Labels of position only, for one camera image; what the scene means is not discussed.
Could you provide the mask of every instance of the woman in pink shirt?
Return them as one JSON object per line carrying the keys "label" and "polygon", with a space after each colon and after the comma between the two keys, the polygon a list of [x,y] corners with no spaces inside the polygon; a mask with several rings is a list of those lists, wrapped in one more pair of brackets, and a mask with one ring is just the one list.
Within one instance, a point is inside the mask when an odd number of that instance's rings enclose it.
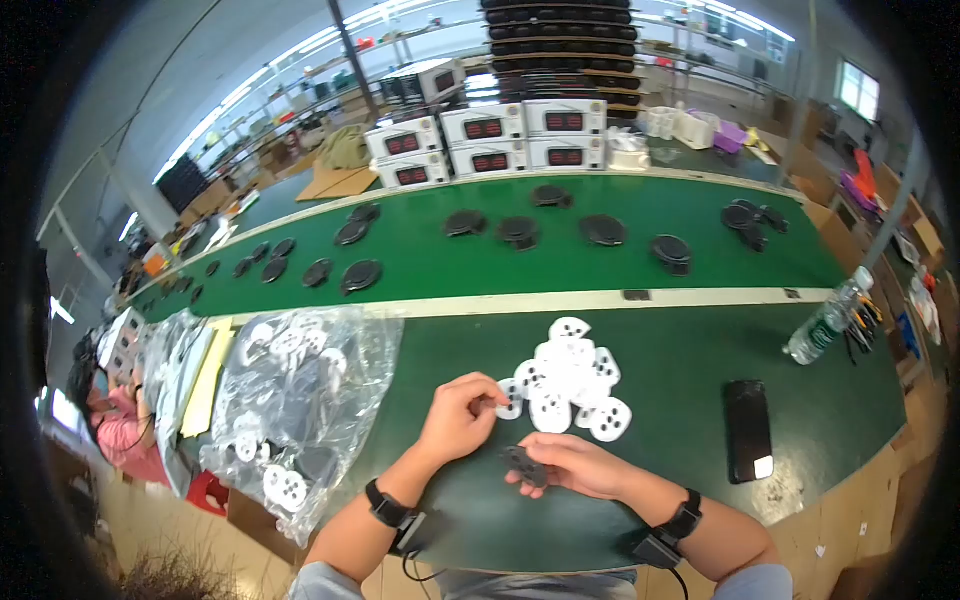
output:
{"label": "woman in pink shirt", "polygon": [[[93,373],[77,371],[71,373],[70,400],[86,417],[90,437],[108,462],[134,479],[170,487],[156,447],[154,415],[143,399],[140,372],[133,372],[132,383],[118,385],[99,367],[93,367]],[[77,401],[84,397],[86,402]]]}

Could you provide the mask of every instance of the green bottle label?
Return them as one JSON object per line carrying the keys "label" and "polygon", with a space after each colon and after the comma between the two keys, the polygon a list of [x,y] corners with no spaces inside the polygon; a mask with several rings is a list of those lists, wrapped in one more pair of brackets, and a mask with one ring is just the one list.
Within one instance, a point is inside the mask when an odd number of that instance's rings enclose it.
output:
{"label": "green bottle label", "polygon": [[813,326],[806,332],[813,346],[822,350],[830,345],[830,342],[837,339],[840,332],[827,324],[827,320],[821,317],[814,322]]}

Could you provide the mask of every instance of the person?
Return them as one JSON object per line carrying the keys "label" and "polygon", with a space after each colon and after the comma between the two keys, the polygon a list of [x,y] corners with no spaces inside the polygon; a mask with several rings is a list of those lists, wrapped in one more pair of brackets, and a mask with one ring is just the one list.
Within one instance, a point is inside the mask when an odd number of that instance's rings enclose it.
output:
{"label": "person", "polygon": [[78,344],[74,359],[66,397],[84,416],[104,458],[134,479],[169,488],[139,369],[133,370],[130,383],[120,384],[96,364],[86,341]]}
{"label": "person", "polygon": [[[496,404],[508,400],[496,381],[482,373],[464,375],[437,388],[420,438],[376,480],[379,490],[405,507],[416,507],[433,475],[483,444],[496,422]],[[533,433],[520,442],[547,467],[547,486],[520,483],[515,471],[506,484],[536,501],[551,487],[615,500],[652,527],[669,521],[688,492],[571,435]],[[777,548],[754,519],[703,498],[702,517],[679,548],[690,565],[718,584],[715,600],[790,600],[793,581]],[[371,512],[361,493],[319,532],[303,568],[290,587],[291,600],[355,600],[360,583],[377,568],[396,535]],[[444,600],[535,598],[636,598],[636,571],[567,576],[494,575],[448,570],[438,574]]]}

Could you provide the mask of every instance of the smartphone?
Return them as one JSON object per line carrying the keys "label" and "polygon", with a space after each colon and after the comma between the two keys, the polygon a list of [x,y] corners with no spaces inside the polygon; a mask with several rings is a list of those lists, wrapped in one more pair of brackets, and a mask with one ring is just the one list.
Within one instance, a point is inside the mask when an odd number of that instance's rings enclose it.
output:
{"label": "smartphone", "polygon": [[723,401],[731,483],[769,477],[774,472],[774,455],[763,382],[731,381],[724,386]]}

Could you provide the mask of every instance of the black wrist band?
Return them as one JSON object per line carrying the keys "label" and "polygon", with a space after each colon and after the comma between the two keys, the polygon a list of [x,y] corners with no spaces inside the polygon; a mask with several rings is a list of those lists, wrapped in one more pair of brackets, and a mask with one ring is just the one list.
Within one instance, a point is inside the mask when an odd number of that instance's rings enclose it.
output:
{"label": "black wrist band", "polygon": [[407,508],[390,497],[388,493],[382,493],[376,486],[376,479],[367,484],[367,499],[370,500],[370,512],[381,523],[387,527],[399,529],[407,520],[417,513],[416,510]]}
{"label": "black wrist band", "polygon": [[700,493],[691,489],[686,492],[689,498],[680,505],[673,518],[656,528],[658,537],[670,545],[676,545],[678,541],[692,534],[703,515],[700,512]]}

